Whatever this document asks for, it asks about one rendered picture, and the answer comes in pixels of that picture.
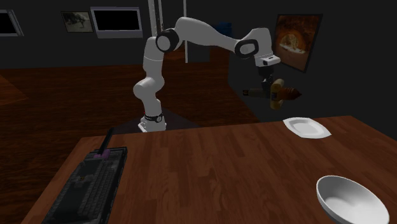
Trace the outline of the dark brown bottle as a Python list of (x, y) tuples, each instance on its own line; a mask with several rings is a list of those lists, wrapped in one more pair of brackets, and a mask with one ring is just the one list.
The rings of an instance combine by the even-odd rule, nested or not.
[(282, 87), (277, 93), (266, 92), (261, 88), (250, 88), (249, 90), (243, 90), (243, 95), (250, 97), (261, 97), (272, 100), (295, 100), (301, 96), (301, 93), (295, 88), (284, 88)]

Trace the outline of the dark robot stand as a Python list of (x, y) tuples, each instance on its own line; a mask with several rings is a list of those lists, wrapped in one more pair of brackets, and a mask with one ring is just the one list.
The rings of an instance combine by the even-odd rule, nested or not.
[[(178, 114), (169, 111), (168, 109), (162, 108), (162, 112), (165, 116), (167, 130), (192, 129), (200, 127), (196, 123), (193, 123), (186, 118), (183, 118), (182, 116), (179, 116)], [(130, 134), (141, 132), (137, 124), (141, 121), (142, 117), (142, 115), (138, 116), (131, 121), (116, 126), (113, 134)]]

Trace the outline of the yellow bottle with dark label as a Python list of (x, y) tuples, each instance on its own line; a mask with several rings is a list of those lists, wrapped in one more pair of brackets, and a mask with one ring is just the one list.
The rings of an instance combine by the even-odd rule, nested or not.
[(284, 86), (283, 79), (277, 79), (270, 87), (270, 107), (274, 110), (280, 109), (283, 104), (281, 90)]

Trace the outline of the white plate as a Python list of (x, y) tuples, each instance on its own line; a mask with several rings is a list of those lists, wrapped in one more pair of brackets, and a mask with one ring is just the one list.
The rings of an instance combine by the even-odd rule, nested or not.
[(330, 131), (319, 122), (304, 117), (293, 117), (283, 120), (285, 126), (301, 138), (322, 139), (331, 136)]

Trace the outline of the white door frame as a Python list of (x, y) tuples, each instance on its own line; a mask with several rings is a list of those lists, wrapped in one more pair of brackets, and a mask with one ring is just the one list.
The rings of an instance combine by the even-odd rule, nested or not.
[(147, 62), (161, 63), (164, 54), (177, 50), (183, 46), (185, 51), (185, 63), (188, 62), (187, 42), (179, 37), (175, 28), (164, 29), (162, 15), (163, 0), (147, 0), (150, 13), (151, 34), (146, 41), (144, 49), (144, 64)]

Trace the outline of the orange wall picture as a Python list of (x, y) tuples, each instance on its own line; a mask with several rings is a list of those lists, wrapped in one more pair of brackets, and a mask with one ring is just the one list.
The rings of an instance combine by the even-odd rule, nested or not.
[(272, 48), (284, 65), (307, 72), (322, 18), (322, 13), (278, 14)]

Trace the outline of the black stick with purple base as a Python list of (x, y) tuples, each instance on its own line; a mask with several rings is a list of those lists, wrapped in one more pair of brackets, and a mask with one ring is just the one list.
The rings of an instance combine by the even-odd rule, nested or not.
[(109, 144), (109, 141), (110, 141), (110, 139), (111, 139), (111, 137), (113, 135), (114, 129), (115, 129), (114, 127), (111, 127), (108, 130), (108, 132), (106, 134), (106, 137), (104, 138), (104, 140), (103, 140), (103, 142), (101, 144), (101, 147), (99, 148), (98, 152), (94, 155), (94, 158), (102, 157), (102, 154), (105, 152), (105, 150), (108, 147), (108, 144)]

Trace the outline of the brown wooden table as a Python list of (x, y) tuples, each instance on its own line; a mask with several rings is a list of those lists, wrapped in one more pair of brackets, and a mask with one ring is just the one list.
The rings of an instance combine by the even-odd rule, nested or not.
[(397, 224), (397, 141), (351, 116), (304, 139), (282, 122), (124, 134), (127, 161), (108, 224), (333, 224), (316, 182), (370, 189)]

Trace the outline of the black keyboard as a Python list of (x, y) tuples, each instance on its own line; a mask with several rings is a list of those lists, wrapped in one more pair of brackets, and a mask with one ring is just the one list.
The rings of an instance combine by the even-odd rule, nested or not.
[(127, 148), (86, 155), (68, 178), (41, 224), (108, 224)]

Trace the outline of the small grey wall picture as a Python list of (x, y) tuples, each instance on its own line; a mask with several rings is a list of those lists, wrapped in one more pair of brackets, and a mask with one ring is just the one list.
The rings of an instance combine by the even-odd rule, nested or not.
[(61, 15), (68, 33), (94, 31), (87, 11), (63, 11)]

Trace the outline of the white bowl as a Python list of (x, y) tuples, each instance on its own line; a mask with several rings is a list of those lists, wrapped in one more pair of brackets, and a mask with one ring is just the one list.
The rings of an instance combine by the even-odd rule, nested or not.
[(384, 203), (363, 185), (342, 176), (323, 176), (316, 183), (317, 199), (335, 223), (389, 224)]

